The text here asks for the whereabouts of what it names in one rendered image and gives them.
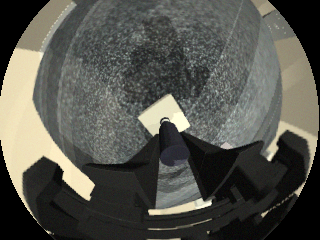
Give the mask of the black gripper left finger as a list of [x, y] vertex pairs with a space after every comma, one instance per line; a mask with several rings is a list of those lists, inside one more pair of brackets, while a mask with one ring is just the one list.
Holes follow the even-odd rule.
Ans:
[[148, 204], [148, 209], [156, 211], [157, 173], [159, 173], [159, 133], [151, 137], [131, 160], [120, 164], [85, 164], [83, 173], [93, 184], [119, 189], [132, 189], [140, 199]]

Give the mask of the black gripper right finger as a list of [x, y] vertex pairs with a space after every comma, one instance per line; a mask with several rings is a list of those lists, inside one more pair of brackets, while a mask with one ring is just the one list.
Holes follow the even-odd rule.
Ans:
[[255, 143], [243, 145], [235, 149], [223, 149], [207, 143], [205, 140], [197, 139], [187, 132], [180, 131], [181, 139], [187, 144], [189, 149], [188, 163], [191, 167], [192, 175], [204, 201], [216, 199], [215, 193], [219, 191], [225, 180], [237, 165], [251, 159], [263, 151], [265, 141], [257, 140]]

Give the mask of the cream square block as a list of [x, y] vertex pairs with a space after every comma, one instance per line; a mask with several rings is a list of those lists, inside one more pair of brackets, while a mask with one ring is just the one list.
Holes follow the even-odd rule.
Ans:
[[139, 120], [143, 121], [143, 124], [148, 128], [152, 136], [155, 133], [159, 133], [160, 121], [163, 119], [168, 119], [169, 123], [175, 123], [179, 131], [183, 131], [183, 129], [189, 127], [183, 111], [181, 111], [171, 93], [167, 93], [167, 95], [161, 97], [151, 107], [148, 107], [147, 111], [141, 113], [139, 117]]

